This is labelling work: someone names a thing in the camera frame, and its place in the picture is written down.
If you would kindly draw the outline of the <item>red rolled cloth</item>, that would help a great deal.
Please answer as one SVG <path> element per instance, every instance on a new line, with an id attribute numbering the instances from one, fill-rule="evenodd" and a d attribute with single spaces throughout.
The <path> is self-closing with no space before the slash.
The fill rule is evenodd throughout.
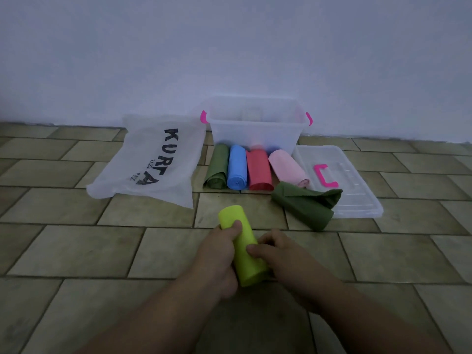
<path id="1" fill-rule="evenodd" d="M 263 149 L 246 151 L 249 190 L 273 191 L 272 173 L 268 154 Z"/>

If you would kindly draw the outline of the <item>person's right hand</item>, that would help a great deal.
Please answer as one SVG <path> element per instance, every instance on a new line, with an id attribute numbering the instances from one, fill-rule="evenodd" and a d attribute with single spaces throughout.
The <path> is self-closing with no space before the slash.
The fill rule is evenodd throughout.
<path id="1" fill-rule="evenodd" d="M 265 233 L 257 244 L 269 244 L 280 250 L 278 260 L 263 261 L 274 278 L 301 306 L 311 313 L 319 314 L 323 291 L 330 288 L 336 277 L 280 230 L 273 229 Z"/>

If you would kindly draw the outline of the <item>dark green loosely rolled cloth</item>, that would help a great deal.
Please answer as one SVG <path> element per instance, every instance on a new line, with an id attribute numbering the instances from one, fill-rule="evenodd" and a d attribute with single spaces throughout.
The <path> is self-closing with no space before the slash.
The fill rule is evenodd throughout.
<path id="1" fill-rule="evenodd" d="M 280 182 L 271 198 L 297 220 L 315 232 L 326 228 L 333 218 L 333 208 L 341 199 L 342 189 L 319 192 Z"/>

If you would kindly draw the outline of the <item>white printed plastic bag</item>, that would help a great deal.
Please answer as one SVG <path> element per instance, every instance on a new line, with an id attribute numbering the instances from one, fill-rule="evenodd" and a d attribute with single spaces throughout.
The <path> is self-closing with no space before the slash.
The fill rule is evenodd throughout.
<path id="1" fill-rule="evenodd" d="M 125 115 L 123 146 L 86 192 L 95 199 L 116 194 L 147 196 L 193 208 L 191 178 L 207 127 L 199 117 Z"/>

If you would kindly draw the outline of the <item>clear plastic storage box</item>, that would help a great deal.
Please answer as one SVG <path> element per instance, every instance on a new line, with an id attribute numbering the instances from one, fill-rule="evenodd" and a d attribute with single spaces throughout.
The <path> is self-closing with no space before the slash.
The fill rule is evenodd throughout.
<path id="1" fill-rule="evenodd" d="M 292 154 L 302 131 L 313 118 L 290 98 L 217 95 L 201 106 L 200 121 L 208 124 L 214 143 L 239 145 L 268 154 Z"/>

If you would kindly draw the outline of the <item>blue rolled cloth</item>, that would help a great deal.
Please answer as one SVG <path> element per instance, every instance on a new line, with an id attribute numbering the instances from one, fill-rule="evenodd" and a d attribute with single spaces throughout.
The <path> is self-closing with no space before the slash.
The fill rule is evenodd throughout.
<path id="1" fill-rule="evenodd" d="M 246 149 L 234 144 L 230 148 L 227 167 L 227 187 L 231 190 L 244 190 L 247 186 Z"/>

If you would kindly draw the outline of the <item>person's left hand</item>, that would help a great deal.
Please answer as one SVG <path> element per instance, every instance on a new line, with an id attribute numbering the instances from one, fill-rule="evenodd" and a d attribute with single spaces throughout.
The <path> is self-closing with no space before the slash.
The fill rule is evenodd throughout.
<path id="1" fill-rule="evenodd" d="M 217 226 L 205 237 L 190 269 L 192 277 L 219 300 L 231 298 L 238 288 L 234 244 L 221 235 L 221 230 Z"/>

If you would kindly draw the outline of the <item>yellow-green cloth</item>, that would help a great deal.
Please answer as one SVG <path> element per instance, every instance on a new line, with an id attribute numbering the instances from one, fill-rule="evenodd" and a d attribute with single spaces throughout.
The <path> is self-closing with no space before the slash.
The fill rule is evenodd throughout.
<path id="1" fill-rule="evenodd" d="M 242 232 L 233 240 L 233 267 L 241 287 L 249 287 L 270 278 L 270 269 L 262 259 L 253 258 L 246 250 L 247 245 L 257 244 L 256 237 L 245 215 L 243 207 L 232 205 L 222 209 L 218 218 L 222 229 L 232 227 L 236 220 L 242 224 Z"/>

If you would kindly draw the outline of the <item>person's right forearm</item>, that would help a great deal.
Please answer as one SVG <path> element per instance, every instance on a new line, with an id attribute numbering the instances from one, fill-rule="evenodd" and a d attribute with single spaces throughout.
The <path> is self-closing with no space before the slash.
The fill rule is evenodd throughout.
<path id="1" fill-rule="evenodd" d="M 440 341 L 342 282 L 314 287 L 310 301 L 349 354 L 452 354 Z"/>

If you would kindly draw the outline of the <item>person's left forearm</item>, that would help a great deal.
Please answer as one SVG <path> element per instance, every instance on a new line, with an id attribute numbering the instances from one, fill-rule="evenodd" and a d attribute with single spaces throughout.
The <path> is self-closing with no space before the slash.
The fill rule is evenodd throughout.
<path id="1" fill-rule="evenodd" d="M 190 354 L 212 312 L 232 296 L 231 269 L 191 269 L 74 354 Z"/>

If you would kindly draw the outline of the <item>pink rolled cloth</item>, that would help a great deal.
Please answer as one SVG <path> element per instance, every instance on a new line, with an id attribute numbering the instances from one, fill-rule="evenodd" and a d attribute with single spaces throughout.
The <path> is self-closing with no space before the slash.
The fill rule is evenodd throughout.
<path id="1" fill-rule="evenodd" d="M 301 166 L 282 149 L 272 152 L 268 161 L 280 182 L 286 182 L 300 188 L 307 188 L 310 180 Z"/>

